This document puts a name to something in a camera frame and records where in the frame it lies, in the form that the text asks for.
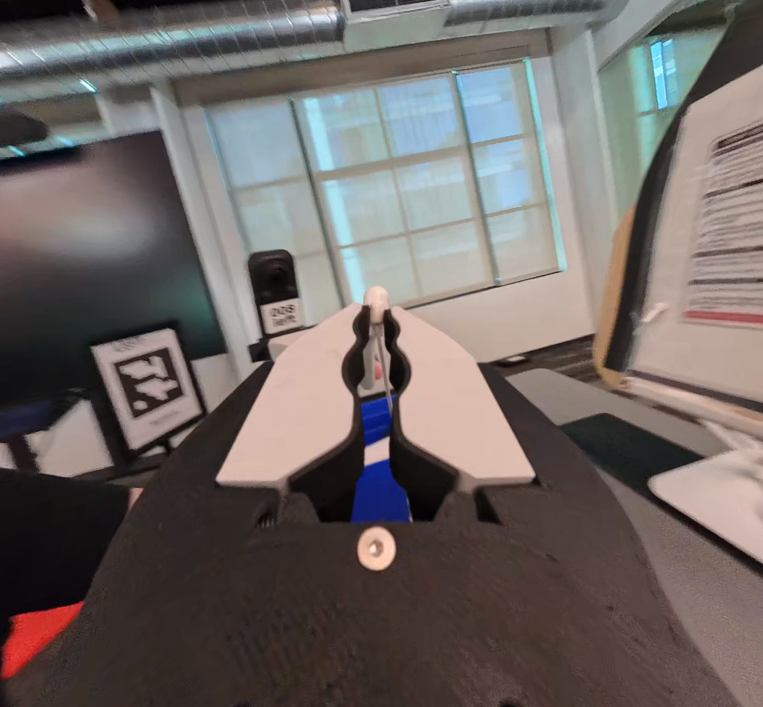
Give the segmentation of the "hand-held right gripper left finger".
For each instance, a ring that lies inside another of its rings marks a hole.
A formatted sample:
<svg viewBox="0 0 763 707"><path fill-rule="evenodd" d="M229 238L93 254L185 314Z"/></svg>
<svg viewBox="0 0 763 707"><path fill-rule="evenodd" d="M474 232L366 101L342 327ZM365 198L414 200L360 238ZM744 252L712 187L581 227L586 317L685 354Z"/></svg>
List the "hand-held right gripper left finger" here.
<svg viewBox="0 0 763 707"><path fill-rule="evenodd" d="M321 521L350 521L365 466L365 347L366 308L354 303L234 390L217 409L228 447L216 486L304 495Z"/></svg>

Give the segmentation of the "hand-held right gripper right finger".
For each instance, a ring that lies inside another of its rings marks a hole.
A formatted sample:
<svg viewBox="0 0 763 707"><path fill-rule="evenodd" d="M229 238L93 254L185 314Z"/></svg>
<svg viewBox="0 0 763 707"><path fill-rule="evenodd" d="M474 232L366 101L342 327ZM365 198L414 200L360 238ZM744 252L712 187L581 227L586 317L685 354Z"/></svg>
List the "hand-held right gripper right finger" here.
<svg viewBox="0 0 763 707"><path fill-rule="evenodd" d="M389 353L390 468L414 521L433 520L451 493L536 480L482 368L457 341L392 307Z"/></svg>

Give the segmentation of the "blue plastic bin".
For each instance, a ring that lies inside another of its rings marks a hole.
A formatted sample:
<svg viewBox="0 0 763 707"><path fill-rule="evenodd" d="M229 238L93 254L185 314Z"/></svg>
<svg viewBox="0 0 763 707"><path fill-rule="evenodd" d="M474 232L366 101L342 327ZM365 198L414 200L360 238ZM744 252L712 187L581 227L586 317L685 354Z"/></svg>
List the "blue plastic bin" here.
<svg viewBox="0 0 763 707"><path fill-rule="evenodd" d="M364 469L356 483L351 522L410 522L405 490L391 472L389 441L391 414L386 397L361 403L364 431Z"/></svg>

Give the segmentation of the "framed black-white poster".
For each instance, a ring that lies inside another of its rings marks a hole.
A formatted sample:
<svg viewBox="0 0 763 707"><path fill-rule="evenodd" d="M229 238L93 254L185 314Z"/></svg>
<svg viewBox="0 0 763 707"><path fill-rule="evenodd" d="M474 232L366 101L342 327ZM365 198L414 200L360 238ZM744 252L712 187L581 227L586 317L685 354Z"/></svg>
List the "framed black-white poster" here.
<svg viewBox="0 0 763 707"><path fill-rule="evenodd" d="M89 345L120 441L138 456L207 416L207 405L176 322Z"/></svg>

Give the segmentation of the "large gridded window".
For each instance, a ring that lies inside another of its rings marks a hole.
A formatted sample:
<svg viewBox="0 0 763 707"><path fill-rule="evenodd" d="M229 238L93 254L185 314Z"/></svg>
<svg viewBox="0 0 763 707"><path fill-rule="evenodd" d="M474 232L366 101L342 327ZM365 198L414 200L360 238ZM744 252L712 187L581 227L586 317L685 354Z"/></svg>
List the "large gridded window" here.
<svg viewBox="0 0 763 707"><path fill-rule="evenodd" d="M566 267L529 59L205 118L246 253L291 253L308 324L372 285L415 306Z"/></svg>

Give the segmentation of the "black flat panel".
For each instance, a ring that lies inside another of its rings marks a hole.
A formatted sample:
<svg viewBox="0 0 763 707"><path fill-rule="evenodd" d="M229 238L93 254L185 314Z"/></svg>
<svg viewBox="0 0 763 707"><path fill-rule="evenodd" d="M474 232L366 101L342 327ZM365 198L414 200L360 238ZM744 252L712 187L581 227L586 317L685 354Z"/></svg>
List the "black flat panel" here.
<svg viewBox="0 0 763 707"><path fill-rule="evenodd" d="M602 471L630 490L654 500L649 481L699 462L702 457L610 414L561 425L561 431Z"/></svg>

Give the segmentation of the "large black screen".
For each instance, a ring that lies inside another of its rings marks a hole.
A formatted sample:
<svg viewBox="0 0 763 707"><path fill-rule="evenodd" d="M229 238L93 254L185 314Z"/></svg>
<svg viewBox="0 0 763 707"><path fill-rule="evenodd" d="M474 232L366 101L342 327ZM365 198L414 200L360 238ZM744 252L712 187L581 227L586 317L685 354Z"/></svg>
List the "large black screen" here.
<svg viewBox="0 0 763 707"><path fill-rule="evenodd" d="M3 159L1 399L95 381L90 345L175 323L226 352L160 132Z"/></svg>

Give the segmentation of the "white stand base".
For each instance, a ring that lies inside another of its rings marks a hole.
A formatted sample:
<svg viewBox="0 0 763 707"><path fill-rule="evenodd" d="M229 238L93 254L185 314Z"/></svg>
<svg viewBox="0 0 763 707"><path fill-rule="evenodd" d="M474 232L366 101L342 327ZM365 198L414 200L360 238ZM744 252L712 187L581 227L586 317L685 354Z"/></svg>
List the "white stand base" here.
<svg viewBox="0 0 763 707"><path fill-rule="evenodd" d="M649 491L732 547L762 562L762 453L743 448L660 473Z"/></svg>

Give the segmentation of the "tan-backed display board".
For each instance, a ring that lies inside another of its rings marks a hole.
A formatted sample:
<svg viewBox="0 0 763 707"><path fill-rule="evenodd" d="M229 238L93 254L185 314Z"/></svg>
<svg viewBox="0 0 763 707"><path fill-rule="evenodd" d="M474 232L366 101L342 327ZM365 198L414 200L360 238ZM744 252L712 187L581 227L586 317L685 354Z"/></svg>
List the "tan-backed display board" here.
<svg viewBox="0 0 763 707"><path fill-rule="evenodd" d="M596 368L631 394L761 436L761 8L735 18L616 235Z"/></svg>

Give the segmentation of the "red cloth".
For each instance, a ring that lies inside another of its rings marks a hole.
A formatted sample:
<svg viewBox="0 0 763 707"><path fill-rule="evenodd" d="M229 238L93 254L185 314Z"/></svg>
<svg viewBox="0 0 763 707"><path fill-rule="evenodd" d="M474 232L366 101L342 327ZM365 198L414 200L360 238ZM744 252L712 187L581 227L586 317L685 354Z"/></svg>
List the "red cloth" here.
<svg viewBox="0 0 763 707"><path fill-rule="evenodd" d="M18 674L76 619L82 602L10 617L2 642L2 681Z"/></svg>

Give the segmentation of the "metal air duct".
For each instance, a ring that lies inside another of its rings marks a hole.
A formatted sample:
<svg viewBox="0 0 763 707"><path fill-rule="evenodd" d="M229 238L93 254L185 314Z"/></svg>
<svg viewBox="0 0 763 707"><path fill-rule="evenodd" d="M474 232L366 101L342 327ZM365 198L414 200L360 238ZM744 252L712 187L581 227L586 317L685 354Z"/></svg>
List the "metal air duct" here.
<svg viewBox="0 0 763 707"><path fill-rule="evenodd" d="M2 103L249 70L460 37L612 21L629 0L226 0L2 26Z"/></svg>

